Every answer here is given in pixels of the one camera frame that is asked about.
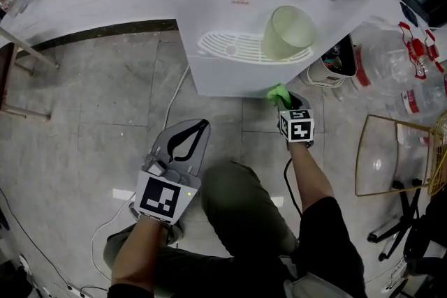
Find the person in blue mask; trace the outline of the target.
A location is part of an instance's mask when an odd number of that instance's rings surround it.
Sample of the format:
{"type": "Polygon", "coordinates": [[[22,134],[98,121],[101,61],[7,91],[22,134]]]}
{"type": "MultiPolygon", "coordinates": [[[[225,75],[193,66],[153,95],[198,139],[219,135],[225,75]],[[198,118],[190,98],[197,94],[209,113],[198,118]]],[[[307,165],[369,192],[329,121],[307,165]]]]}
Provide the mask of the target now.
{"type": "MultiPolygon", "coordinates": [[[[113,266],[135,225],[109,237],[104,256],[113,266]]],[[[364,265],[352,244],[336,199],[323,198],[303,211],[298,247],[280,260],[290,277],[286,298],[367,298],[364,265]]],[[[127,285],[111,285],[108,298],[154,298],[127,285]]]]}

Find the green cleaning cloth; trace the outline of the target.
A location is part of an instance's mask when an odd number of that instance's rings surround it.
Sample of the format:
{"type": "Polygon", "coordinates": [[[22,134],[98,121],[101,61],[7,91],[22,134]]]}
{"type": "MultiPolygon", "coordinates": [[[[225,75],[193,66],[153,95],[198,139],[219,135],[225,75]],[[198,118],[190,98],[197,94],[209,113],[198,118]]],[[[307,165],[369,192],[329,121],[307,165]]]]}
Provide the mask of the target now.
{"type": "Polygon", "coordinates": [[[278,108],[283,107],[287,110],[292,108],[291,95],[289,94],[286,86],[282,83],[273,86],[266,93],[265,98],[278,108]]]}

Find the green trousers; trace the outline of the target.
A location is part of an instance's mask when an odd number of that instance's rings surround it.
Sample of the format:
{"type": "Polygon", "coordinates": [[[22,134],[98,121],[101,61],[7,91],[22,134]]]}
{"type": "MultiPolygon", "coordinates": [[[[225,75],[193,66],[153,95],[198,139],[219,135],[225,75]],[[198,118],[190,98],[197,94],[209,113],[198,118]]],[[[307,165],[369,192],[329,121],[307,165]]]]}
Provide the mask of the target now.
{"type": "Polygon", "coordinates": [[[255,172],[233,161],[206,169],[201,207],[229,258],[162,244],[154,290],[171,298],[286,298],[290,274],[280,260],[298,240],[255,172]]]}

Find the black tripod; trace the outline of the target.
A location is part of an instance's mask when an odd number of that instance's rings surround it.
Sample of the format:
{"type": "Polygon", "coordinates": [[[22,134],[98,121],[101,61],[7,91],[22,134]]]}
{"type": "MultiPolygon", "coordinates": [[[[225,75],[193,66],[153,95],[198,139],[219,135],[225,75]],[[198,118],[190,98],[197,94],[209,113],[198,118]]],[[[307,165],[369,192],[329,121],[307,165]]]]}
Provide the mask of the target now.
{"type": "Polygon", "coordinates": [[[412,179],[411,186],[408,188],[400,180],[395,179],[393,181],[393,193],[399,195],[402,213],[400,216],[387,218],[367,235],[367,241],[371,244],[379,244],[387,239],[393,239],[388,251],[383,249],[378,255],[377,260],[379,262],[390,259],[405,234],[408,234],[404,247],[404,259],[406,261],[421,256],[422,248],[427,248],[428,242],[420,232],[423,222],[418,206],[420,193],[424,187],[423,182],[418,178],[412,179]]]}

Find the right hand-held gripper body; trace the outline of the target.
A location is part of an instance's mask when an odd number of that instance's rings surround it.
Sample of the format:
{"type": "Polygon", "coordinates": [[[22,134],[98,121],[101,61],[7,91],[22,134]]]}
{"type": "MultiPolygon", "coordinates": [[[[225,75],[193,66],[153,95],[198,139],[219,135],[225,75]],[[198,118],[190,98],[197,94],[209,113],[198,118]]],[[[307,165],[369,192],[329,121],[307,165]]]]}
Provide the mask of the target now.
{"type": "Polygon", "coordinates": [[[279,110],[277,126],[279,133],[286,138],[288,143],[304,143],[306,148],[314,144],[313,110],[279,110]]]}

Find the wooden chair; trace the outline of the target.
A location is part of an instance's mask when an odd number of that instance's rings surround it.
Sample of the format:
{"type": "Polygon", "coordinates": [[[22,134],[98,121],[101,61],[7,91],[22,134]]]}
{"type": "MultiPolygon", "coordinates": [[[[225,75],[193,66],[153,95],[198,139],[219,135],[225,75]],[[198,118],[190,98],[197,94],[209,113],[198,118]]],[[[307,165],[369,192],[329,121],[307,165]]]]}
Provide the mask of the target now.
{"type": "Polygon", "coordinates": [[[24,119],[35,118],[43,121],[51,120],[51,114],[33,112],[9,105],[7,103],[8,86],[10,82],[10,75],[14,70],[19,70],[26,73],[29,77],[34,74],[34,70],[16,63],[19,49],[22,49],[31,56],[35,57],[37,60],[40,60],[53,68],[59,69],[60,65],[53,59],[33,49],[13,34],[7,32],[2,27],[0,27],[0,37],[5,38],[8,41],[3,47],[0,47],[0,114],[7,114],[13,117],[22,117],[24,119]]]}

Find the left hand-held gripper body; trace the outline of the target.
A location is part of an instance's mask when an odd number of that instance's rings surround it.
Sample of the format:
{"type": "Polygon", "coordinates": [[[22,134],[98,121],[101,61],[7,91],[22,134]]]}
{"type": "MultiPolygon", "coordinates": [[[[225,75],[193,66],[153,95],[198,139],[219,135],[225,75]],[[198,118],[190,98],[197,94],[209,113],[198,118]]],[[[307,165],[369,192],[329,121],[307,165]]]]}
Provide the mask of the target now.
{"type": "Polygon", "coordinates": [[[134,207],[140,214],[173,225],[200,187],[200,178],[148,154],[138,175],[134,207]]]}

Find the person's right forearm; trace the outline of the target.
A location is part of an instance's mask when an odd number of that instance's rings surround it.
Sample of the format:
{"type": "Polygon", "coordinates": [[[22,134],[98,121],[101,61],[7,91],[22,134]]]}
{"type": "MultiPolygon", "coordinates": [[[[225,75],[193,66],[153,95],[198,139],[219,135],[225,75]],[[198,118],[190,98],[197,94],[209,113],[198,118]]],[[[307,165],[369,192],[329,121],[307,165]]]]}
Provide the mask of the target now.
{"type": "Polygon", "coordinates": [[[289,142],[288,150],[291,154],[302,209],[305,211],[319,200],[332,197],[332,186],[306,145],[301,142],[289,142]]]}

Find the green translucent cup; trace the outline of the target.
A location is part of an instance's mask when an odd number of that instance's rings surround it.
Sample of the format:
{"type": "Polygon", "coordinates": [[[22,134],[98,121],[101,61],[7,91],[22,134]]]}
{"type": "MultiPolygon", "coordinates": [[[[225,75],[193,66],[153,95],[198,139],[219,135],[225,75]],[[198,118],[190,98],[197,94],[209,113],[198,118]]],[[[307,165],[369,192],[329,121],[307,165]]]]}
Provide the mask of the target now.
{"type": "Polygon", "coordinates": [[[316,37],[316,25],[306,12],[280,6],[268,21],[261,49],[268,59],[282,61],[310,48],[316,37]]]}

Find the clear empty water jug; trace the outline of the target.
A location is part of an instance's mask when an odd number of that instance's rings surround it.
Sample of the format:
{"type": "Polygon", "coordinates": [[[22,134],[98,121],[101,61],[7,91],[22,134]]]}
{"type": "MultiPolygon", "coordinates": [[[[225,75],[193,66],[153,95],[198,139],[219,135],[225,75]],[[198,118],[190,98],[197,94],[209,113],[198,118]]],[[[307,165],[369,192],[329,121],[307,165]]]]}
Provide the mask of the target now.
{"type": "Polygon", "coordinates": [[[403,91],[395,103],[396,112],[408,118],[428,117],[447,110],[447,74],[403,91]]]}
{"type": "Polygon", "coordinates": [[[431,78],[436,66],[411,27],[400,22],[393,29],[370,25],[356,48],[353,83],[375,96],[395,96],[431,78]]]}

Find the person's left forearm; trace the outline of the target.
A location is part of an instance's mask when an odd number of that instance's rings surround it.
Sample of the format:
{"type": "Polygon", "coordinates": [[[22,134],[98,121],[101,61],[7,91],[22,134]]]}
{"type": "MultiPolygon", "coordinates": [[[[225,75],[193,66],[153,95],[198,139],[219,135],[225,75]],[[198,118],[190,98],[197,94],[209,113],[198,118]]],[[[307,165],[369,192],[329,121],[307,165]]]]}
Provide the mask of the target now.
{"type": "Polygon", "coordinates": [[[112,285],[127,284],[154,292],[154,268],[160,248],[162,224],[141,216],[112,266],[112,285]]]}

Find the gold-framed glass side table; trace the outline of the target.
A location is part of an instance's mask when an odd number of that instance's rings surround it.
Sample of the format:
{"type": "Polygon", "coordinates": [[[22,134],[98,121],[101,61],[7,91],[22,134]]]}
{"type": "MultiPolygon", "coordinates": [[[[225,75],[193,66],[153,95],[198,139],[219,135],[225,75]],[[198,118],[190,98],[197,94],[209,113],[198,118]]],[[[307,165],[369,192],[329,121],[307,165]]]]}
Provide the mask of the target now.
{"type": "Polygon", "coordinates": [[[367,116],[356,156],[358,197],[447,185],[447,110],[432,127],[375,114],[367,116]]]}

